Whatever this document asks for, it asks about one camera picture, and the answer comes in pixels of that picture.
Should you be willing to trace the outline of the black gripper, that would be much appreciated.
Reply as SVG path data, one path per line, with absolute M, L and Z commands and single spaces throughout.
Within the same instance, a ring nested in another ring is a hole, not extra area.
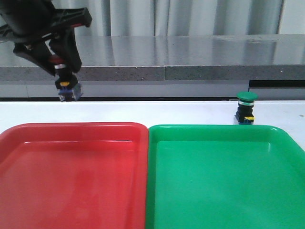
M 65 64 L 73 73 L 81 69 L 74 28 L 90 27 L 92 17 L 87 8 L 57 9 L 50 0 L 2 0 L 0 16 L 6 22 L 0 27 L 0 40 L 15 42 L 16 56 L 55 76 L 54 64 L 49 61 L 52 53 L 40 39 L 58 33 L 49 42 L 55 54 L 52 62 Z

